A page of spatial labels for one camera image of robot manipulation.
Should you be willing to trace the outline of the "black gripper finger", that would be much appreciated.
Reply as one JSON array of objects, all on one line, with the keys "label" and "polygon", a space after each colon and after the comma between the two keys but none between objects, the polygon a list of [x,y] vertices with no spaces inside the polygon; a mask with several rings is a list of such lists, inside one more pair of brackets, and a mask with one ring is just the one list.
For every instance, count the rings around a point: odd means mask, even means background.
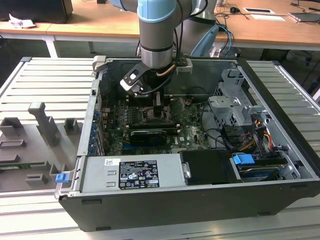
[{"label": "black gripper finger", "polygon": [[158,90],[153,94],[153,115],[156,118],[162,116],[164,109],[164,91]]}]

